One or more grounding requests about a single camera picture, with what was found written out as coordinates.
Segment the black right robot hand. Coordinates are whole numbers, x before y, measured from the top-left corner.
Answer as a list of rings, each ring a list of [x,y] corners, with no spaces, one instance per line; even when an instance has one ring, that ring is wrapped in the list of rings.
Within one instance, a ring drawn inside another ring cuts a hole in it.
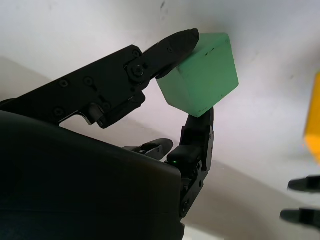
[[[211,168],[214,111],[189,116],[178,147],[162,138],[117,147],[61,128],[72,116],[106,129],[185,60],[197,29],[142,52],[130,45],[0,103],[3,240],[181,240]]]

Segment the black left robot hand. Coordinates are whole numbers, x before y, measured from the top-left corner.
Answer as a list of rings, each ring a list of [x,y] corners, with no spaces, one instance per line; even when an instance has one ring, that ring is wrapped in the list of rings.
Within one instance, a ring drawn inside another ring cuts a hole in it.
[[[296,192],[311,194],[320,193],[320,176],[310,175],[305,178],[293,179],[288,183],[288,189]],[[291,224],[320,230],[320,209],[319,208],[295,208],[283,209],[280,212],[280,219]]]

